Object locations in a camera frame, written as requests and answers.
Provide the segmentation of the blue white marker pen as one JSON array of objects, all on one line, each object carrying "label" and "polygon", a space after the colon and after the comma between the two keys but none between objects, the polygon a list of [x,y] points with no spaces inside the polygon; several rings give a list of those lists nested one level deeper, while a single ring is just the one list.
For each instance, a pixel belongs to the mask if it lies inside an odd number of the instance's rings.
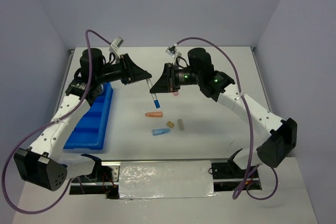
[{"label": "blue white marker pen", "polygon": [[[150,89],[153,87],[152,82],[151,82],[151,79],[146,79],[146,83],[147,83],[148,88],[149,88],[149,90],[150,90]],[[153,99],[153,102],[154,102],[155,107],[156,107],[157,109],[159,109],[161,106],[160,106],[160,103],[159,103],[159,101],[158,101],[158,98],[157,98],[156,94],[155,94],[155,93],[151,93],[151,96],[152,96],[152,99]]]}]

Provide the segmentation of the orange correction tape case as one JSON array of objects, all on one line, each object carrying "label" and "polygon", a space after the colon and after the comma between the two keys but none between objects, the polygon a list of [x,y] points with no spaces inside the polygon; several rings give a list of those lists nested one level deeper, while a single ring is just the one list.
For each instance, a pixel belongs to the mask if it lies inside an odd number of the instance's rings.
[{"label": "orange correction tape case", "polygon": [[146,112],[145,116],[149,118],[161,118],[163,116],[163,112],[161,111]]}]

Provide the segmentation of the tan small eraser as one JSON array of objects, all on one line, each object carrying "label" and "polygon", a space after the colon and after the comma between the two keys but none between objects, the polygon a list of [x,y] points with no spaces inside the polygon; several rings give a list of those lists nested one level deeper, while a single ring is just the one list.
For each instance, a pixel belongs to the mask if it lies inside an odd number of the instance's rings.
[{"label": "tan small eraser", "polygon": [[167,122],[167,126],[170,127],[170,128],[173,128],[174,127],[174,123],[171,122],[171,121],[168,121]]}]

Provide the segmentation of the grey rectangular eraser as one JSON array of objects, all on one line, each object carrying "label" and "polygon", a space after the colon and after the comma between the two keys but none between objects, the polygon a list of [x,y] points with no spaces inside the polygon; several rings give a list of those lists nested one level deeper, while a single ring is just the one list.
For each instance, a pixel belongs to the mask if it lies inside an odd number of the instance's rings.
[{"label": "grey rectangular eraser", "polygon": [[184,130],[184,123],[183,123],[183,120],[182,119],[178,119],[178,121],[177,121],[177,123],[178,123],[178,128],[180,129],[180,130]]}]

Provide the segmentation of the blue correction tape case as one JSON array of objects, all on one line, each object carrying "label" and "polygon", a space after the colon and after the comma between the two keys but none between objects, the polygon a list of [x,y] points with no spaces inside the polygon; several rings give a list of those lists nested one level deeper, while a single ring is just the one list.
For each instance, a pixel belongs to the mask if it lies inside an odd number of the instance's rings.
[{"label": "blue correction tape case", "polygon": [[163,135],[163,134],[167,134],[167,133],[170,133],[170,129],[168,129],[168,128],[153,129],[152,130],[152,135],[153,136]]}]

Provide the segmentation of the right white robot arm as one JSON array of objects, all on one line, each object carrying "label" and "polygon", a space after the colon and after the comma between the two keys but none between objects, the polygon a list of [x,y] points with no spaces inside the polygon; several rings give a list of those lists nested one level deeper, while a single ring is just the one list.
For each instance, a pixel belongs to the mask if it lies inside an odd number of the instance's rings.
[{"label": "right white robot arm", "polygon": [[189,65],[180,68],[176,62],[165,63],[162,75],[150,88],[150,93],[173,93],[182,86],[197,85],[203,95],[227,107],[253,128],[262,144],[236,151],[228,171],[242,176],[247,166],[265,164],[277,168],[297,144],[297,122],[273,114],[247,94],[243,94],[233,78],[215,70],[210,54],[204,48],[187,53]]}]

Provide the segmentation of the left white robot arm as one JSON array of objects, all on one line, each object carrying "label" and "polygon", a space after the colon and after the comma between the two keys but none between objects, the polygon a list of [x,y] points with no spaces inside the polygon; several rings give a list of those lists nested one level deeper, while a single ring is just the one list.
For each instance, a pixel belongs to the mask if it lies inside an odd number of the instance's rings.
[{"label": "left white robot arm", "polygon": [[84,50],[80,58],[80,68],[75,72],[74,79],[50,123],[28,148],[19,148],[14,154],[21,179],[51,191],[58,190],[65,180],[82,175],[92,182],[98,181],[104,173],[98,157],[82,154],[78,162],[59,162],[65,143],[92,107],[103,84],[121,81],[127,85],[151,77],[128,54],[119,56],[117,63],[110,63],[100,49]]}]

